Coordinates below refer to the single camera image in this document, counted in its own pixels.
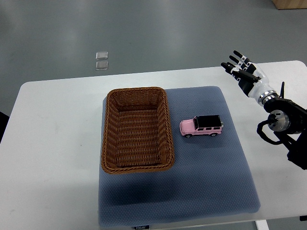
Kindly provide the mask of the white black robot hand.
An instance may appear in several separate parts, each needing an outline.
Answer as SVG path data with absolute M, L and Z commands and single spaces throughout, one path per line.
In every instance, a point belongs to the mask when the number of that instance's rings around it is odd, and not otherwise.
M 238 82 L 238 86 L 247 97 L 255 99 L 260 106 L 278 97 L 277 92 L 269 85 L 268 77 L 258 64 L 236 50 L 233 53 L 233 56 L 229 56 L 232 63 L 223 62 L 221 66 Z

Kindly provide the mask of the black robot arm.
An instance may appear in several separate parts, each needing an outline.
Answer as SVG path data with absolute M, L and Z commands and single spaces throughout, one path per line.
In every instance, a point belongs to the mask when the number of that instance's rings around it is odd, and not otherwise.
M 284 82 L 280 95 L 267 92 L 261 98 L 261 105 L 269 113 L 268 118 L 257 126 L 258 135 L 272 145 L 283 144 L 287 149 L 290 162 L 307 169 L 307 110 L 290 99 L 284 98 Z M 267 125 L 278 138 L 270 139 L 263 131 Z

